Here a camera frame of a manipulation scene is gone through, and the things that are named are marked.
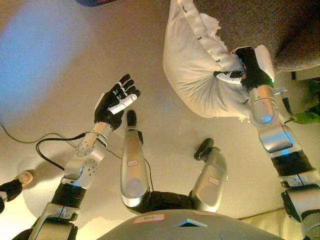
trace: white robotic finger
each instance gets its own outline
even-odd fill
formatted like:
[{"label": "white robotic finger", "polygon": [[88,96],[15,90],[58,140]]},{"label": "white robotic finger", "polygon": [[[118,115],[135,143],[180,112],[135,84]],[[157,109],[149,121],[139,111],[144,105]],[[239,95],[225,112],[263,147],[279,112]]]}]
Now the white robotic finger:
[{"label": "white robotic finger", "polygon": [[112,106],[109,108],[110,112],[114,115],[119,113],[120,111],[124,110],[126,107],[128,107],[130,104],[132,104],[135,100],[137,100],[136,94],[130,94],[125,99],[120,100],[120,103]]}]

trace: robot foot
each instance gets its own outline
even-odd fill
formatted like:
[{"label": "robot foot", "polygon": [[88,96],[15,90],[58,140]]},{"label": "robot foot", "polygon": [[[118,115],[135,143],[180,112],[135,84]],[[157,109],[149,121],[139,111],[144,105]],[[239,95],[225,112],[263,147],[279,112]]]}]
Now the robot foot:
[{"label": "robot foot", "polygon": [[207,138],[204,140],[199,149],[193,155],[193,158],[197,161],[204,160],[209,155],[212,150],[212,146],[214,145],[214,140],[212,138]]}]

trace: beige floor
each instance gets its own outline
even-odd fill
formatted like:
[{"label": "beige floor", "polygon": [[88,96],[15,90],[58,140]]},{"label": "beige floor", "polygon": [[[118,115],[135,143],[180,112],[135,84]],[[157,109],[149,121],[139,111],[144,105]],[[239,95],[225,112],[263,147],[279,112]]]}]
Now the beige floor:
[{"label": "beige floor", "polygon": [[[207,137],[228,162],[229,179],[219,213],[252,216],[282,206],[282,187],[256,130],[235,118],[201,118],[171,89],[162,69],[166,20],[149,0],[120,0],[98,8],[75,0],[20,0],[0,7],[0,119],[21,140],[48,132],[73,137],[93,125],[94,106],[121,76],[130,73],[142,95],[132,105],[144,135],[144,155],[158,191],[188,194],[203,163],[193,153]],[[309,102],[302,82],[284,73],[294,111]],[[288,124],[314,167],[319,168],[319,124]],[[108,148],[121,155],[124,127]],[[73,149],[44,144],[43,152],[64,165]],[[45,163],[34,144],[20,144],[0,131],[0,183],[34,169],[35,182],[0,215],[1,239],[12,239],[41,214],[63,173]],[[96,239],[133,216],[120,199],[120,161],[107,153],[87,191],[77,240]]]}]

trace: black rubber sleeve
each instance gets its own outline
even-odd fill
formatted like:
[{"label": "black rubber sleeve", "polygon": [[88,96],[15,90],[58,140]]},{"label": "black rubber sleeve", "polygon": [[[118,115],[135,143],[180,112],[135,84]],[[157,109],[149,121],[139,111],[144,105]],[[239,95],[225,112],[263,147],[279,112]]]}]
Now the black rubber sleeve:
[{"label": "black rubber sleeve", "polygon": [[86,189],[80,186],[60,183],[51,203],[71,208],[79,208],[85,197]]},{"label": "black rubber sleeve", "polygon": [[295,151],[271,158],[279,176],[291,176],[313,170],[304,151]]}]

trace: black robotic glove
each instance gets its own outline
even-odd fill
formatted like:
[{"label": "black robotic glove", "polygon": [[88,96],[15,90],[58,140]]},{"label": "black robotic glove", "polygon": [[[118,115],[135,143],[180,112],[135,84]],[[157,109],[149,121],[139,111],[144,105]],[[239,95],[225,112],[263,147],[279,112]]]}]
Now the black robotic glove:
[{"label": "black robotic glove", "polygon": [[127,74],[105,93],[95,109],[94,123],[107,123],[111,125],[113,131],[120,127],[124,109],[141,95],[141,92],[133,86],[134,83]]},{"label": "black robotic glove", "polygon": [[244,71],[215,71],[213,75],[216,78],[230,84],[242,84],[248,91],[260,85],[270,85],[273,87],[272,77],[262,69],[265,66],[272,66],[269,52],[264,46],[260,46],[258,51],[259,56],[257,56],[252,46],[239,47],[233,53],[242,61]]}]

